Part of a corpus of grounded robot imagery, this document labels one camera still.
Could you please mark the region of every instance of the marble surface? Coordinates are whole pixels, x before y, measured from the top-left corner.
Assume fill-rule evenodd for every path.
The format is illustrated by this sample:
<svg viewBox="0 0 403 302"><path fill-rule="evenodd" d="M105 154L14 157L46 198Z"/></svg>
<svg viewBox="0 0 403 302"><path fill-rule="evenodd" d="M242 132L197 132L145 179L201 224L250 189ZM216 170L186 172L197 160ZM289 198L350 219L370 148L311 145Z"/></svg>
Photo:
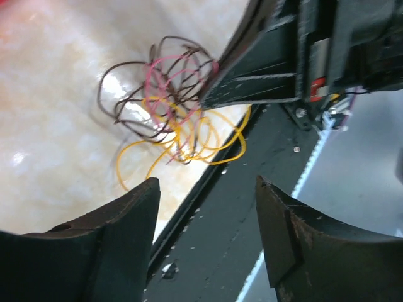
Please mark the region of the marble surface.
<svg viewBox="0 0 403 302"><path fill-rule="evenodd" d="M203 44L219 57L246 0L9 0L0 5L0 229L45 232L121 196L117 152L138 140L96 106L111 65L146 60L165 35ZM105 89L119 98L136 81L114 73ZM220 111L234 123L245 106ZM215 119L224 140L230 126ZM129 187L159 155L139 145L122 160ZM207 165L160 163L156 237Z"/></svg>

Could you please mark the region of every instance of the cable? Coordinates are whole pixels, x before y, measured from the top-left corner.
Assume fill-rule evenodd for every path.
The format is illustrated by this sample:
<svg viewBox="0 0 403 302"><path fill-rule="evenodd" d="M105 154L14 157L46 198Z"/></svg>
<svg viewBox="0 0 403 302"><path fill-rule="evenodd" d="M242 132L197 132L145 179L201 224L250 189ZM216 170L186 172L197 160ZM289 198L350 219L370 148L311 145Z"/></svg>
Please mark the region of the cable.
<svg viewBox="0 0 403 302"><path fill-rule="evenodd" d="M182 41L181 47L184 48L184 52L180 55L162 56L162 49L168 40ZM144 72L144 81L129 91L127 96L116 100L111 109L107 109L103 100L105 79L115 69L126 65L139 66ZM167 164L173 160L185 165L192 160L201 160L209 165L219 165L238 159L245 153L246 141L242 131L250 117L250 107L248 107L239 128L223 114L209 111L228 123L233 129L231 139L221 146L219 132L212 125L211 118L200 109L198 103L200 88L205 85L210 74L216 73L218 70L217 61L200 44L187 38L166 36L158 45L151 45L147 62L122 62L110 67L102 75L96 96L98 107L114 120L114 124L121 124L142 139L123 148L116 159L116 174L124 190L128 191L128 187L120 172L122 156L130 148L145 142L163 148L161 155L151 165L146 178L152 174L156 165L166 155L171 157ZM148 112L149 121L154 126L145 125L144 122L132 118L131 115L123 117L128 104L133 103L137 103ZM200 135L202 127L207 128L205 140L202 140ZM168 135L172 135L173 138L167 141ZM215 145L211 144L212 139L214 139ZM237 155L218 162L209 161L218 151L228 148L237 139L241 145L241 151Z"/></svg>
<svg viewBox="0 0 403 302"><path fill-rule="evenodd" d="M173 108L176 108L177 106L175 104L169 104L170 106L172 106ZM208 111L209 113L213 113L214 115L217 115L219 117L221 117L225 122L227 122L234 130L234 135L232 136L232 138L223 146L219 147L220 145L220 140L219 140L219 134L217 129L215 129L215 127L212 126L211 123L211 119L204 116L203 118L200 119L201 124L204 123L206 125L208 125L208 133L207 133L207 138L206 141L201 143L202 148L200 151L195 152L194 154L190 155L186 155L182 153L182 156L184 157L184 159L176 159L176 161L181 162L182 160L202 160L203 162L205 162L208 165L219 165L219 164L224 164L226 162L231 162L233 160L239 159L240 157L242 157L245 152L246 152L246 140L244 138L244 136L242 135L242 131L243 129L245 129L247 122L249 120L249 117L251 115L251 107L248 106L247 112L244 116L244 119L240 125L240 127L236 127L233 122L231 122L226 116L224 116L222 113L216 112L214 110ZM165 148L165 151L163 151L163 153L158 156L158 158L155 160L155 162L151 165L147 175L146 175L146 179L150 177L150 175L152 174L152 171L155 169L156 165L162 160L162 158L169 153L169 151L174 147L175 145L175 141L180 140L180 136L183 133L183 128L181 125L178 125L178 127L176 128L175 132L177 133L177 135L170 141L168 142L164 142L164 143L154 143L154 145L167 145L169 143L170 146L168 148ZM216 147L209 147L208 143L210 141L211 138L211 132L213 132L215 134L216 137ZM239 142L241 144L241 151L229 158L229 159L224 159L224 160L220 160L218 162L209 162L207 159L209 159L210 157L213 157L215 154L217 154L217 152L219 150L223 150L229 146L231 146L235 140L239 139ZM116 160L116 174L119 180L120 185L122 186L122 188L124 188L124 190L128 191L128 188L126 187L126 185L124 184L122 175L120 174L120 161L122 159L123 154L130 148L139 145L141 143L146 142L145 140L139 141L139 142L135 142L135 143L131 143L130 145L126 146L124 149L122 149L122 151L120 151L120 153L118 154L117 160ZM201 154L204 150L211 150L213 151L210 155L206 156L206 157L202 157Z"/></svg>

